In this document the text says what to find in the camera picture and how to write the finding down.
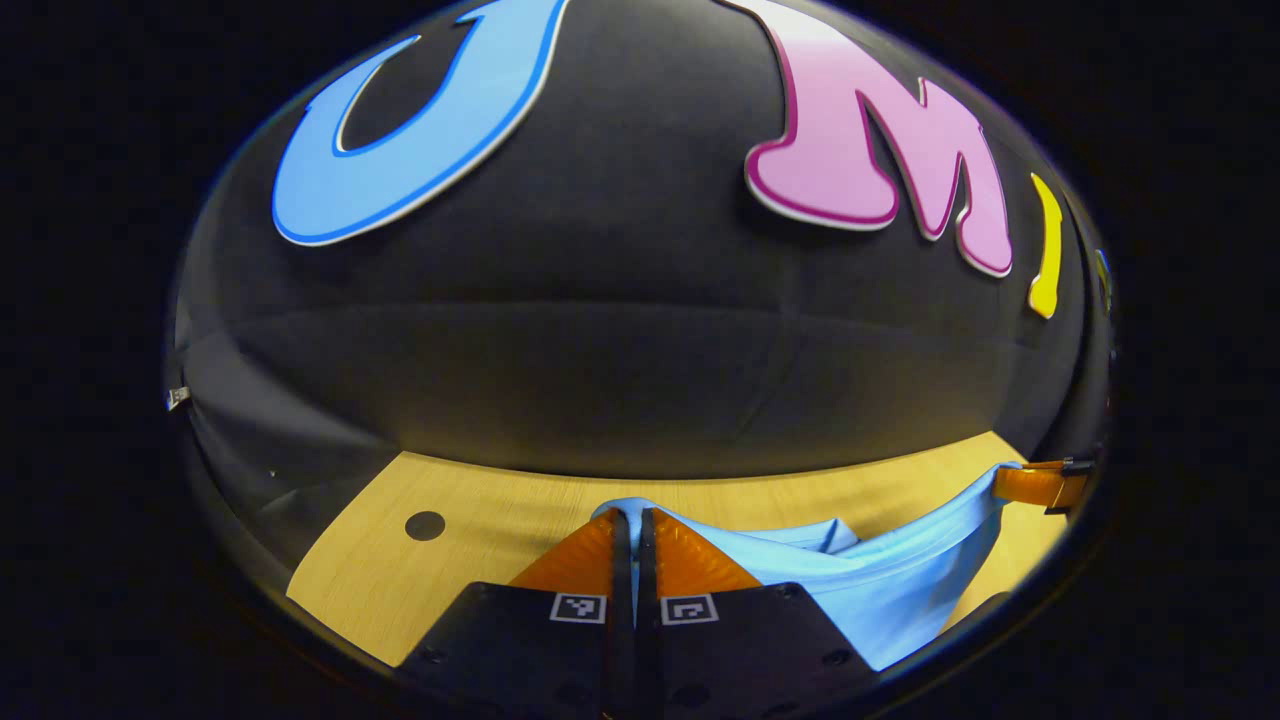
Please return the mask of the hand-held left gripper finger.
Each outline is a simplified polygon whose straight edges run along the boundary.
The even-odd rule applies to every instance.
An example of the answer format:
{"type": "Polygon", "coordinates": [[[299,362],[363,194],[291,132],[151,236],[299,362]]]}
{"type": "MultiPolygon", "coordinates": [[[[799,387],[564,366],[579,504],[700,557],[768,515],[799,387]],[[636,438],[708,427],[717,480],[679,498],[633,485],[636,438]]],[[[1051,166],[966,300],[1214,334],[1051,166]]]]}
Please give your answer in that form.
{"type": "Polygon", "coordinates": [[[643,511],[640,719],[800,719],[877,680],[801,584],[765,584],[671,515],[643,511]]]}
{"type": "Polygon", "coordinates": [[[506,583],[467,584],[396,670],[451,719],[620,719],[634,647],[627,518],[608,510],[506,583]]]}

